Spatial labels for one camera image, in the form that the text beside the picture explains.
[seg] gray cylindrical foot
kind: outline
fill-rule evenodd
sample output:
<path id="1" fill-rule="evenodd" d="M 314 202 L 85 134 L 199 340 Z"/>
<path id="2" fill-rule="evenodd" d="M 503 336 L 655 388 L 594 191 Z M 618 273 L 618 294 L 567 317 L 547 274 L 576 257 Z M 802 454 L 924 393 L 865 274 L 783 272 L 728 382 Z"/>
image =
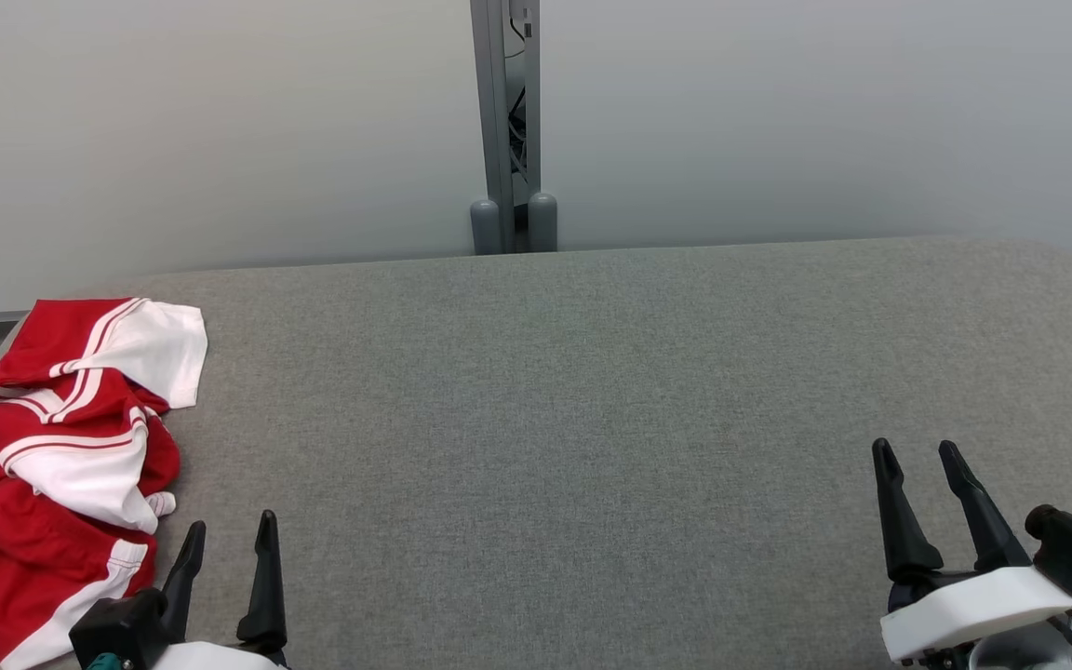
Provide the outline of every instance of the gray cylindrical foot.
<path id="1" fill-rule="evenodd" d="M 556 251 L 556 198 L 551 194 L 527 199 L 527 240 L 532 251 Z"/>
<path id="2" fill-rule="evenodd" d="M 468 225 L 474 232 L 474 255 L 503 253 L 503 221 L 498 205 L 479 200 L 468 207 Z"/>

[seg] folded cloth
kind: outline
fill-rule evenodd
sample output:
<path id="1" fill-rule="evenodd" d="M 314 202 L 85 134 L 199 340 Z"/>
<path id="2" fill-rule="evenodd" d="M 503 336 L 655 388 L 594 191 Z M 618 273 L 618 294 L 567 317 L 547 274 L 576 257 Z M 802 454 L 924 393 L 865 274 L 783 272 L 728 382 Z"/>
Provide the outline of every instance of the folded cloth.
<path id="1" fill-rule="evenodd" d="M 191 406 L 200 311 L 42 300 L 0 361 L 0 665 L 71 652 L 103 597 L 151 584 L 180 453 L 159 414 Z"/>

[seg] white partition panel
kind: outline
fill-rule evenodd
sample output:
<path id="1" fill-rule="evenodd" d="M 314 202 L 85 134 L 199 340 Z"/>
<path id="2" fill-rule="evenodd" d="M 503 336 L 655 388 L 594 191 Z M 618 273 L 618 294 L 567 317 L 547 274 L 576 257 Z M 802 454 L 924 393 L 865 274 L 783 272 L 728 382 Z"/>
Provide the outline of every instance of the white partition panel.
<path id="1" fill-rule="evenodd" d="M 467 0 L 0 3 L 0 311 L 106 277 L 470 254 Z"/>
<path id="2" fill-rule="evenodd" d="M 563 250 L 970 233 L 1072 250 L 1072 3 L 539 0 Z"/>

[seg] teal connector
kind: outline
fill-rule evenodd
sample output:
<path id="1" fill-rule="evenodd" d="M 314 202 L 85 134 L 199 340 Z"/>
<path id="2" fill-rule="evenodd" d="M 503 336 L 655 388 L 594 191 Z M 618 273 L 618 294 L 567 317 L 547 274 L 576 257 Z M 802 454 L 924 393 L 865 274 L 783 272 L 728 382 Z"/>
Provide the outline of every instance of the teal connector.
<path id="1" fill-rule="evenodd" d="M 123 662 L 114 653 L 103 653 L 86 670 L 123 670 Z"/>

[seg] gray tabletop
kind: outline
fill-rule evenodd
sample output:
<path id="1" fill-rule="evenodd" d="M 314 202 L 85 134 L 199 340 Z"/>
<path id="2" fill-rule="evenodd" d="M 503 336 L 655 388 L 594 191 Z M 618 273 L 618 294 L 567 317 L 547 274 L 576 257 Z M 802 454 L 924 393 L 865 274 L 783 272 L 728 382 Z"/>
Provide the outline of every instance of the gray tabletop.
<path id="1" fill-rule="evenodd" d="M 161 574 L 233 640 L 260 509 L 323 667 L 890 667 L 869 446 L 973 563 L 936 446 L 1072 510 L 1072 257 L 933 238 L 211 271 Z M 1019 531 L 1022 541 L 1033 542 Z"/>

